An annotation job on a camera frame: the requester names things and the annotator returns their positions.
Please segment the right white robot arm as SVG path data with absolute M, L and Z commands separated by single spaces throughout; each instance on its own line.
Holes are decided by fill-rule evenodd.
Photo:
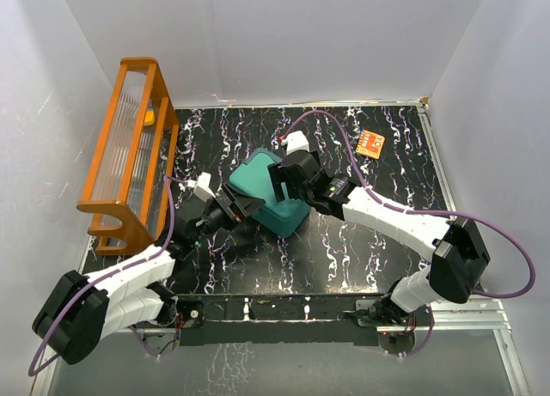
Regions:
M 360 224 L 411 248 L 428 265 L 394 282 L 382 299 L 360 319 L 400 325 L 432 302 L 464 304 L 474 292 L 490 255 L 471 219 L 445 213 L 415 215 L 404 207 L 389 207 L 346 174 L 329 174 L 315 152 L 300 149 L 268 168 L 277 201 L 300 199 L 318 213 Z

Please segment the green medicine box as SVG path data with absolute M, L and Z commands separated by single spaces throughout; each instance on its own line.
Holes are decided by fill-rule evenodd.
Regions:
M 262 198 L 266 203 L 253 213 L 253 219 L 275 235 L 288 238 L 309 214 L 310 206 L 300 199 L 276 200 L 268 167 L 280 161 L 271 151 L 256 149 L 230 174 L 229 183 L 249 197 Z

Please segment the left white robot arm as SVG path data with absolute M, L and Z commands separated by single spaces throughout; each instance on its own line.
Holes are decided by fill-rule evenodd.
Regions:
M 159 240 L 141 253 L 103 271 L 65 273 L 32 324 L 41 343 L 29 368 L 37 375 L 48 366 L 40 362 L 46 349 L 68 364 L 87 357 L 105 337 L 141 322 L 169 326 L 177 318 L 177 295 L 164 285 L 176 260 L 168 250 L 176 241 L 192 252 L 200 239 L 220 228 L 239 226 L 265 205 L 229 185 L 206 200 L 195 198 L 187 207 L 168 203 L 168 226 Z

